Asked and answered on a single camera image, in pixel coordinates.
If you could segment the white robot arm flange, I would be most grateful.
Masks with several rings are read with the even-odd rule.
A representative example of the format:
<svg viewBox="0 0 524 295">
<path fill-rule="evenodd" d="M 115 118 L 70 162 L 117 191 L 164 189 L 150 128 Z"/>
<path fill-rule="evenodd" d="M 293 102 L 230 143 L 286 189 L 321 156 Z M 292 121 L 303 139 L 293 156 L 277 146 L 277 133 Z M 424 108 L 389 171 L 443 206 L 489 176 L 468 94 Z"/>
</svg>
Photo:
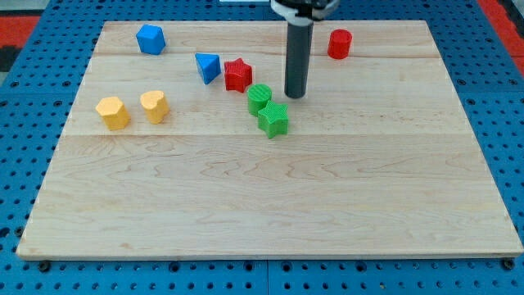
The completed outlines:
<svg viewBox="0 0 524 295">
<path fill-rule="evenodd" d="M 340 0 L 270 0 L 271 9 L 295 26 L 311 25 L 330 16 Z"/>
</svg>

